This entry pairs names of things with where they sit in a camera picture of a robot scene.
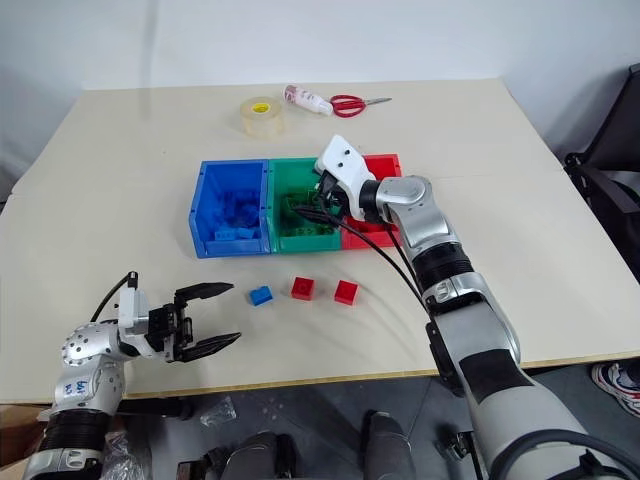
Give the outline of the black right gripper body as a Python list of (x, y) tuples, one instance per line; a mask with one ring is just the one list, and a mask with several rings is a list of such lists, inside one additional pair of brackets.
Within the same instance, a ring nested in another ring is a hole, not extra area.
[(316, 187), (314, 205), (325, 212), (333, 221), (342, 221), (349, 213), (349, 201), (338, 180), (325, 171)]

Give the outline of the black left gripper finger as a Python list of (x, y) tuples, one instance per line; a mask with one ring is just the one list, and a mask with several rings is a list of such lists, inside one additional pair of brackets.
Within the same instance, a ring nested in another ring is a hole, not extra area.
[(174, 293), (174, 305), (186, 307), (192, 300), (206, 300), (216, 297), (234, 288), (234, 285), (226, 282), (204, 282), (183, 287)]
[(200, 340), (194, 346), (188, 348), (178, 347), (175, 353), (175, 360), (182, 363), (189, 363), (214, 355), (220, 350), (232, 345), (240, 337), (241, 333), (235, 332)]

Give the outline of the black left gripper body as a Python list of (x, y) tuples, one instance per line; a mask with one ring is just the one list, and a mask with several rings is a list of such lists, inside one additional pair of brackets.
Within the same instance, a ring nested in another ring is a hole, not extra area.
[(149, 312), (147, 343), (167, 362), (191, 362), (192, 319), (185, 315), (186, 301), (174, 301)]

